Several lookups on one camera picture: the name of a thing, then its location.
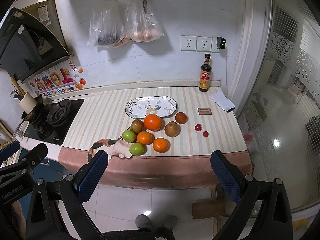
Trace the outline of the green apple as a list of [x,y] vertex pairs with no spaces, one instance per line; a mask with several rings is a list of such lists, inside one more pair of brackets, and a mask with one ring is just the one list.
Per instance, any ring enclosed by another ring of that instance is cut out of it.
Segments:
[[135,142],[130,146],[129,152],[133,156],[140,156],[140,155],[143,155],[145,153],[145,147],[140,142]]
[[129,143],[133,143],[136,140],[136,134],[130,129],[125,130],[122,133],[122,138]]

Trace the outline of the small orange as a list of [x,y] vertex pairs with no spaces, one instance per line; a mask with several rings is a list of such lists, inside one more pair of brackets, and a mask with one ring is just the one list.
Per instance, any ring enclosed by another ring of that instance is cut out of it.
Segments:
[[137,134],[137,142],[143,145],[149,145],[153,141],[153,135],[147,131],[141,131]]
[[165,153],[169,149],[169,142],[165,138],[156,138],[152,146],[156,152]]

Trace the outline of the brown-red apple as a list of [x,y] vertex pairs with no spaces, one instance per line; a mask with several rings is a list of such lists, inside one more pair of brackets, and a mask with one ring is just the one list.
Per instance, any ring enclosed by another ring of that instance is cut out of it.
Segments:
[[138,134],[140,133],[143,129],[144,129],[144,123],[142,122],[142,120],[139,119],[135,119],[131,126],[130,126],[131,131],[133,131],[134,133]]
[[176,122],[171,121],[166,124],[164,131],[167,136],[174,138],[179,135],[180,127]]

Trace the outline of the large orange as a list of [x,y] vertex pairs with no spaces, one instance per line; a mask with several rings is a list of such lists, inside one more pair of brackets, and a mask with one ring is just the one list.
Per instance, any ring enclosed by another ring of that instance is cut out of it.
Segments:
[[146,129],[151,131],[159,131],[163,125],[162,119],[155,114],[147,115],[143,122]]

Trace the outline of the floral oval ceramic plate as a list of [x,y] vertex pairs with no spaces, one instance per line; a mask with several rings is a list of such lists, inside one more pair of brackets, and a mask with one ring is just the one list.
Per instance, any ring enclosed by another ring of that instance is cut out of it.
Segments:
[[177,111],[177,107],[176,100],[169,96],[140,97],[126,104],[125,113],[134,119],[144,119],[149,114],[167,118]]

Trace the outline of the dark orange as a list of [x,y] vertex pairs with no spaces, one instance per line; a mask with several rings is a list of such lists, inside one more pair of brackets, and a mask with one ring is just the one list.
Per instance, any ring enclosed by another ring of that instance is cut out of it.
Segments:
[[175,115],[175,120],[176,122],[178,122],[179,124],[185,124],[188,121],[188,117],[185,113],[183,112],[178,112]]

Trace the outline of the black gas stove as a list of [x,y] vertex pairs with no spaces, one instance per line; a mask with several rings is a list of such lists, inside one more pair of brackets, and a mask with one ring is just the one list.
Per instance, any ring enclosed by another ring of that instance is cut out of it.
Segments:
[[40,116],[28,125],[24,136],[62,145],[83,103],[84,99],[65,99],[44,105]]

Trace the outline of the utensil holder with tools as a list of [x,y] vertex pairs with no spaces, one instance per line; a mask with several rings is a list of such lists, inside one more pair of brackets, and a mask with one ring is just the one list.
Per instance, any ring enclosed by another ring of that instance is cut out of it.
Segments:
[[33,98],[29,92],[23,90],[14,76],[11,76],[10,80],[14,90],[10,93],[9,97],[19,100],[18,105],[23,109],[22,120],[30,123],[35,122],[44,109],[42,96],[39,95],[36,98]]

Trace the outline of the wooden board on floor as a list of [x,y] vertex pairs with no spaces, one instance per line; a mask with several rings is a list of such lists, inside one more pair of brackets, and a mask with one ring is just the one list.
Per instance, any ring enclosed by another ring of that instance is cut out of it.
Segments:
[[191,215],[193,220],[218,217],[225,214],[224,200],[211,200],[193,203]]

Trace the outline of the grey slipper left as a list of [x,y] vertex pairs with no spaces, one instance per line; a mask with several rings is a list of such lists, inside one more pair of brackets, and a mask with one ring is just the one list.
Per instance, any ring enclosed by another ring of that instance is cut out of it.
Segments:
[[149,229],[153,230],[152,222],[148,216],[140,214],[135,218],[135,224],[137,229]]

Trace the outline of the grey slipper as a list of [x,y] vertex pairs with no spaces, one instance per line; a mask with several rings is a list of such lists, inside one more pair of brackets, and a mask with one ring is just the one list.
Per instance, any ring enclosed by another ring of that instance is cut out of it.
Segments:
[[149,229],[153,230],[152,222],[148,216],[140,214],[135,218],[135,224],[137,229]]
[[174,215],[170,215],[162,223],[162,226],[172,231],[177,224],[178,224],[178,218]]

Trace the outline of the grey slipper right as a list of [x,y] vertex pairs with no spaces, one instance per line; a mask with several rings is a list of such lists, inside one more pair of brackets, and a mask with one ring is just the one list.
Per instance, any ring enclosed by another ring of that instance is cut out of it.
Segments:
[[178,218],[174,215],[170,215],[162,223],[162,226],[172,231],[177,224],[178,224]]

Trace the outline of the striped cat-print tablecloth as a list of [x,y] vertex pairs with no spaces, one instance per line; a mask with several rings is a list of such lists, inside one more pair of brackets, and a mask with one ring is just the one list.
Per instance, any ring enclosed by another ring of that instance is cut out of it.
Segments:
[[[210,155],[215,150],[224,153],[243,173],[251,173],[249,153],[234,114],[226,113],[210,98],[210,94],[219,91],[218,87],[205,93],[196,87],[160,87],[89,94],[71,124],[57,161],[76,172],[101,144],[111,159],[100,182],[140,189],[216,184],[218,180],[210,166]],[[167,152],[158,153],[149,145],[143,155],[127,158],[124,150],[128,146],[120,141],[120,136],[131,125],[132,118],[125,113],[125,106],[144,96],[172,97],[188,121],[180,126],[178,136],[168,138]],[[210,108],[212,115],[199,115],[198,108]],[[201,124],[201,131],[195,130],[196,124]],[[208,137],[203,136],[204,131],[208,131]]]

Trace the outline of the black range hood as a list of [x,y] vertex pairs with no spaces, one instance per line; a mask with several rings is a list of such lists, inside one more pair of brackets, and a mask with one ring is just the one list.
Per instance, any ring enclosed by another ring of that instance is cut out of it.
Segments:
[[1,26],[1,68],[10,76],[24,82],[70,57],[55,0],[8,11]]

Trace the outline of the small brown card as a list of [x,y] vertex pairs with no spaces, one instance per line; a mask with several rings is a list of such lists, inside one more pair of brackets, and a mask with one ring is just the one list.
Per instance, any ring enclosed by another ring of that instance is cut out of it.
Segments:
[[198,108],[199,115],[212,115],[212,110],[210,108]]

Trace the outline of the folded white cloth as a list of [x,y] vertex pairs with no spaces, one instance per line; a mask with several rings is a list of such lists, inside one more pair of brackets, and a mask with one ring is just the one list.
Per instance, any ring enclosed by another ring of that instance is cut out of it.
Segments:
[[235,104],[232,103],[228,98],[226,98],[221,91],[210,94],[210,98],[226,113],[229,113],[235,109]]

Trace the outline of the clear bag dark contents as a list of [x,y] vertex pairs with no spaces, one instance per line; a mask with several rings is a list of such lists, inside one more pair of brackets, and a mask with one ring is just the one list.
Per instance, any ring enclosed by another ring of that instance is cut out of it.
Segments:
[[90,18],[88,45],[115,48],[124,39],[117,0],[97,0]]

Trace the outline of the dark soy sauce bottle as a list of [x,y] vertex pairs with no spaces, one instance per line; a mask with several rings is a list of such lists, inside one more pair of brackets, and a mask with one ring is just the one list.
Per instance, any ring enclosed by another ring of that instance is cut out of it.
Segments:
[[210,74],[212,67],[210,65],[210,54],[205,54],[204,63],[201,65],[200,80],[199,80],[199,91],[206,92],[210,85]]

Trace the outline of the clear bag of eggs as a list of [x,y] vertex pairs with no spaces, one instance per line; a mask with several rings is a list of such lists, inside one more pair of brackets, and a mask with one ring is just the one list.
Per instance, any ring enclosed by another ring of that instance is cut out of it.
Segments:
[[134,42],[151,42],[164,36],[150,2],[128,1],[125,34]]

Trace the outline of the black plug adapter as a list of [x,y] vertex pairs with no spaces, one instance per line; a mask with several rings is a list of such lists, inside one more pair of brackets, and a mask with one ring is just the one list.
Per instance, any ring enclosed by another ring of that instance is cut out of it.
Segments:
[[216,40],[216,46],[217,49],[224,50],[226,48],[226,39],[221,36],[218,36]]

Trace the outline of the colourful wall sticker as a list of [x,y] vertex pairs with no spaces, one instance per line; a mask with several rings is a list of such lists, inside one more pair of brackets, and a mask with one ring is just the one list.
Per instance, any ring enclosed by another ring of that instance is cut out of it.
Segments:
[[88,78],[76,57],[44,70],[28,79],[27,84],[36,95],[48,98],[88,88]]

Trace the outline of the white wall socket left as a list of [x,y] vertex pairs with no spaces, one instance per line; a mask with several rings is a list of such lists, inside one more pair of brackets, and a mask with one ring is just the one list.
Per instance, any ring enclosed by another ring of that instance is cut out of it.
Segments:
[[197,37],[185,36],[180,37],[181,51],[196,51]]

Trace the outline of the white wall socket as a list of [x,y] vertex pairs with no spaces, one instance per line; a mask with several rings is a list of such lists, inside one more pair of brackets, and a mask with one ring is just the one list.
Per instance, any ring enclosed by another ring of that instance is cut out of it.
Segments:
[[211,52],[212,38],[198,36],[196,41],[196,51]]
[[197,37],[185,36],[180,37],[181,51],[196,51]]

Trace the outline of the white wall socket middle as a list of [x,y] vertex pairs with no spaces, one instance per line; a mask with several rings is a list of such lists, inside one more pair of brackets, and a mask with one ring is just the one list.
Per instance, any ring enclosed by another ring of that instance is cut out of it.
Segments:
[[211,52],[212,38],[198,36],[196,41],[196,51]]

